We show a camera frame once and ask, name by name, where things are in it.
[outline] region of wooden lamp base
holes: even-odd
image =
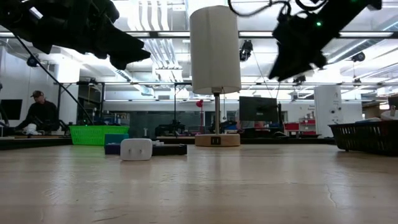
[[[203,147],[233,147],[241,145],[238,134],[199,134],[195,136],[195,145]]]

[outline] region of white cylindrical lamp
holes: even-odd
[[[240,145],[239,135],[220,134],[220,94],[241,90],[238,23],[226,6],[210,6],[190,17],[193,92],[215,96],[214,135],[195,137],[197,146]]]

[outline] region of security camera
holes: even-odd
[[[251,56],[251,52],[253,51],[253,44],[251,40],[244,40],[241,49],[239,50],[239,58],[241,62],[245,62]]]
[[[39,66],[39,63],[37,63],[38,58],[39,55],[30,56],[26,61],[27,66],[37,68]]]
[[[365,60],[365,54],[363,52],[360,52],[354,56],[351,57],[351,60],[353,62],[363,62],[363,60]]]
[[[297,84],[303,83],[305,81],[307,81],[307,79],[305,78],[305,75],[300,75],[300,76],[298,76],[298,77],[293,79],[293,82],[297,83]]]

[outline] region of monitor screen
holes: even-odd
[[[398,96],[392,96],[388,98],[388,104],[390,106],[395,106],[398,108]]]
[[[21,118],[22,100],[0,100],[0,106],[8,120],[19,120]]]
[[[276,98],[240,96],[239,120],[272,121],[273,123],[278,123]]]

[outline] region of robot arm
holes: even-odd
[[[42,17],[36,15],[35,7]],[[0,25],[49,54],[53,45],[110,56],[117,69],[144,60],[144,43],[115,28],[119,12],[110,0],[2,0]]]
[[[322,68],[327,64],[322,48],[348,25],[363,9],[380,10],[381,0],[311,0],[317,6],[306,6],[295,0],[303,9],[290,15],[290,0],[270,1],[270,4],[250,14],[236,12],[228,0],[229,8],[243,17],[253,16],[274,4],[283,4],[277,18],[278,25],[272,33],[279,48],[278,57],[269,78],[285,80],[299,73],[311,70],[311,64]]]

